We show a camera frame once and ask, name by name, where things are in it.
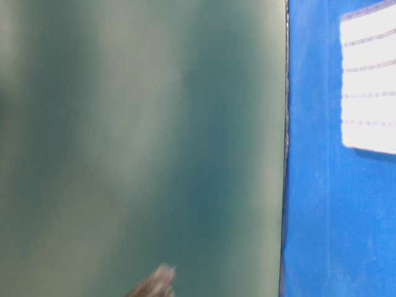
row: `pinned paper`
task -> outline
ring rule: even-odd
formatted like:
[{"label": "pinned paper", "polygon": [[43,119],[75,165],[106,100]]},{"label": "pinned paper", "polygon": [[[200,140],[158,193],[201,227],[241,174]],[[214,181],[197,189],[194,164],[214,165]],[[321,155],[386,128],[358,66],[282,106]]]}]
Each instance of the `pinned paper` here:
[{"label": "pinned paper", "polygon": [[396,153],[396,0],[345,14],[342,143]]}]

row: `blurry object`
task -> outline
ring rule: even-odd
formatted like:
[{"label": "blurry object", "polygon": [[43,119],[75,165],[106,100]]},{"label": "blurry object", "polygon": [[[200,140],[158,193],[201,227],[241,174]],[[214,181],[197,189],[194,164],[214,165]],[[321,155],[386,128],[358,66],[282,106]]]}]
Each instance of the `blurry object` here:
[{"label": "blurry object", "polygon": [[126,297],[173,297],[174,267],[161,264],[149,277],[142,280]]}]

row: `blue fabric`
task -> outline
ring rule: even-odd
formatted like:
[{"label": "blue fabric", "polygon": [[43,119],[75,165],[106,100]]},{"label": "blue fabric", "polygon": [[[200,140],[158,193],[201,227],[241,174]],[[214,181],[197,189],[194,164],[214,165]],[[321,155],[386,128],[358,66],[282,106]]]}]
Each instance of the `blue fabric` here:
[{"label": "blue fabric", "polygon": [[396,157],[340,130],[340,16],[375,2],[290,0],[283,296],[396,296]]}]

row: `green surface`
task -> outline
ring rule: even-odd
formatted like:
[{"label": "green surface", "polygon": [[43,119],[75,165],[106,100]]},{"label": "green surface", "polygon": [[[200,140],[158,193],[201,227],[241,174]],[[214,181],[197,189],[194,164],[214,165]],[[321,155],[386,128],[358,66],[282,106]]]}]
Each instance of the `green surface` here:
[{"label": "green surface", "polygon": [[282,1],[0,0],[0,295],[277,296]]}]

